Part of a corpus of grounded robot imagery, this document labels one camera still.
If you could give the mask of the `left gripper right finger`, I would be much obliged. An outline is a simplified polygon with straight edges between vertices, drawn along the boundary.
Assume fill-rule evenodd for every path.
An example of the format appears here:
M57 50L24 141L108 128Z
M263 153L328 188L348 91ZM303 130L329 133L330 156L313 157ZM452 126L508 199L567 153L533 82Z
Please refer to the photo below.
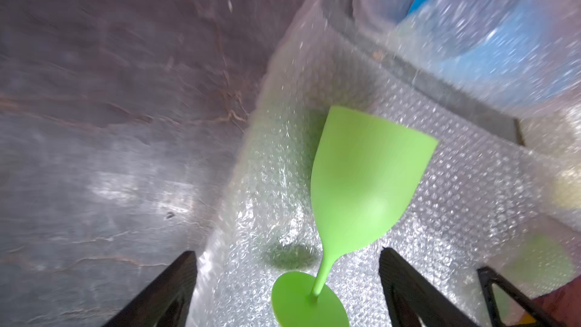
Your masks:
M393 326L474 326L392 248L379 259L379 276Z

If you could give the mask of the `light green wine glass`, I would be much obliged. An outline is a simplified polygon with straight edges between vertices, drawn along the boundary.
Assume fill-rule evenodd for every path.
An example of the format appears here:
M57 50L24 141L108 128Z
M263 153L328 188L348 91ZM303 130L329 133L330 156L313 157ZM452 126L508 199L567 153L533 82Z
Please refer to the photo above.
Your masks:
M331 269L395 226L438 144L432 136L382 117L330 108L310 182L322 261L314 276L286 272L277 278L271 303L279 325L349 325L340 298L326 285Z

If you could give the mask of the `blue glass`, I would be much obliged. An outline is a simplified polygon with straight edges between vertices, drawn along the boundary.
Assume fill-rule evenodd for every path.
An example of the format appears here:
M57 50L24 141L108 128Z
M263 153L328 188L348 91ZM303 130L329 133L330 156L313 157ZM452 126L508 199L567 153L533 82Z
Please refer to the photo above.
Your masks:
M353 0L353 15L379 45L498 111L580 100L580 0Z

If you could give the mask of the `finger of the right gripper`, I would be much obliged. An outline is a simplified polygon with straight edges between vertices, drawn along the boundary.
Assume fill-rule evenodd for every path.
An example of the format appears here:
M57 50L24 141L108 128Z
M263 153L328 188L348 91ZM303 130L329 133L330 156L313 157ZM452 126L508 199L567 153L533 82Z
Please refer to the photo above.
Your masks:
M481 284L484 301L487 306L487 311L490 317L491 326L507 325L502 321L499 312L499 305L494 295L493 286L497 286L502 290L510 301L514 301L521 307L532 319L532 322L522 324L522 326L545 326L558 327L564 324L555 320L552 316L546 313L541 307L534 304L524 293L518 290L506 278L497 273L494 269L483 266L477 269L479 282Z

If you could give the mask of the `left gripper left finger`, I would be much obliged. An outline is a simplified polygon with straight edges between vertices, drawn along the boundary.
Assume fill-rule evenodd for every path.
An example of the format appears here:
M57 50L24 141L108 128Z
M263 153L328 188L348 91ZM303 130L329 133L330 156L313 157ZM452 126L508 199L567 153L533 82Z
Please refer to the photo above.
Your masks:
M105 325L184 326L197 275L195 252L183 252Z

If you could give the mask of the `dark green glass in wrap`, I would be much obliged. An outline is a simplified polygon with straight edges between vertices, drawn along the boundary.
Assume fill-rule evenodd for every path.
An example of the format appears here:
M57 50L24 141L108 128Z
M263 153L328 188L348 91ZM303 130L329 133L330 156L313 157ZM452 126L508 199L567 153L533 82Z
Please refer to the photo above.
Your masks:
M529 233L507 244L496 268L531 298L547 295L579 275L577 262L564 244L542 233Z

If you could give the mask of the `clear bubble wrap sheet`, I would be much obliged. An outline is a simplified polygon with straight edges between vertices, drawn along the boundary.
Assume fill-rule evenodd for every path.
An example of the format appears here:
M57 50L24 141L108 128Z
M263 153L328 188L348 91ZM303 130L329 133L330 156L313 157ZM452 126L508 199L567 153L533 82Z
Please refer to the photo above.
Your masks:
M402 219L331 272L330 286L352 325L390 325L378 275L386 247L482 326L490 321L477 268L497 270L505 246L526 234L561 241L577 262L573 281L579 281L580 212L553 204L551 162L423 96L337 32L322 0L306 0L269 63L216 228L200 256L190 326L274 326L275 280L293 269L316 271L322 247L310 171L333 104L440 140Z

